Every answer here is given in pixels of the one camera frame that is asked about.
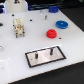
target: white panel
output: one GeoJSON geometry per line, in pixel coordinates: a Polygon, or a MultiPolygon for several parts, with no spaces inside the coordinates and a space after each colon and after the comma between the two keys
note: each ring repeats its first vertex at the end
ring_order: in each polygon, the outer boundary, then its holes
{"type": "Polygon", "coordinates": [[[0,22],[3,23],[3,26],[0,27],[0,46],[3,47],[3,50],[0,51],[1,84],[84,61],[84,32],[61,11],[49,13],[46,9],[41,13],[38,10],[14,13],[14,15],[12,16],[11,13],[0,14],[0,22]],[[14,18],[22,18],[25,37],[16,38],[13,27],[14,18]],[[58,20],[68,22],[68,28],[57,28],[55,23],[58,20]],[[49,29],[56,30],[57,38],[46,37],[49,29]],[[29,68],[25,53],[54,46],[59,46],[67,59],[29,68]]]}

